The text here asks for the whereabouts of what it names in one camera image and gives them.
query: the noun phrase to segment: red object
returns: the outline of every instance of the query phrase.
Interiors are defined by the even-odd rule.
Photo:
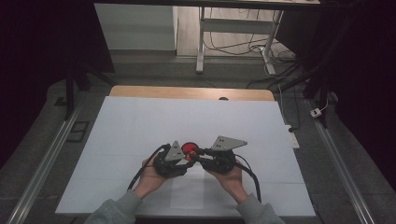
[[[188,142],[188,143],[185,143],[185,144],[181,147],[181,150],[183,151],[184,155],[187,155],[187,154],[189,154],[189,153],[196,154],[196,153],[195,153],[195,150],[194,150],[195,148],[198,148],[198,145],[196,145],[196,144],[193,143],[193,142]]]
[[[189,152],[189,154],[186,155],[186,161],[192,161],[191,156],[190,156],[192,154],[196,155],[196,152],[194,152],[194,151]]]

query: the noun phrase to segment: person's right hand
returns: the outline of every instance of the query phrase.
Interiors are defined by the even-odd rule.
[[[242,170],[240,168],[235,166],[225,175],[212,171],[207,172],[212,174],[220,182],[225,191],[227,191],[238,204],[244,202],[248,198],[248,194],[242,185]]]

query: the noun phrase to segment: forearm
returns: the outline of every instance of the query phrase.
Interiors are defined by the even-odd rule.
[[[139,196],[128,190],[117,201],[107,200],[95,212],[93,212],[85,223],[134,223],[134,213],[142,200]]]
[[[274,212],[271,204],[261,204],[253,194],[240,203],[236,210],[247,224],[285,224]]]
[[[227,186],[226,191],[233,197],[233,199],[238,204],[244,202],[248,198],[248,194],[242,187],[242,184]]]
[[[134,188],[134,193],[139,197],[141,200],[146,198],[154,189],[150,188],[149,186],[139,183],[136,188]]]

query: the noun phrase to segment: person's left hand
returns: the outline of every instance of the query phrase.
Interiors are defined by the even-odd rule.
[[[139,196],[140,199],[144,199],[148,196],[152,191],[158,189],[166,180],[166,178],[160,176],[155,171],[155,168],[152,166],[154,159],[157,157],[155,155],[151,161],[148,163],[148,167],[143,171],[140,176],[139,183],[136,188],[134,188],[134,192]],[[142,161],[142,166],[145,165],[147,160]]]

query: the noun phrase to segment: metal rail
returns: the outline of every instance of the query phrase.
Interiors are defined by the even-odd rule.
[[[315,109],[308,100],[305,100],[306,106],[309,111]],[[347,169],[344,160],[332,140],[332,136],[327,129],[324,129],[318,119],[315,119],[315,125],[317,126],[318,133],[323,140],[325,147],[327,148],[330,158],[332,159],[332,163],[334,165],[335,170],[340,176],[341,182],[344,184],[344,188],[346,193],[349,195],[350,200],[355,207],[356,214],[358,215],[361,223],[363,224],[375,224],[373,216],[370,213],[369,207],[367,206],[366,201],[364,201],[361,191],[356,186],[355,181],[352,178],[352,175]]]
[[[44,185],[44,182],[46,181],[47,176],[50,173],[52,165],[53,163],[55,163],[56,158],[58,157],[58,154],[61,151],[62,146],[64,145],[64,141],[66,140],[66,137],[69,134],[73,123],[82,108],[86,95],[86,92],[80,93],[78,95],[76,100],[76,109],[71,114],[69,120],[64,121],[64,123],[62,124],[59,132],[56,134],[55,138],[50,144],[48,151],[46,152],[37,169],[35,170],[35,174],[29,181],[20,200],[15,206],[14,211],[11,213],[11,216],[9,217],[7,223],[23,223],[26,219],[30,209],[33,206],[33,203],[35,202],[35,198],[37,197],[38,192]]]

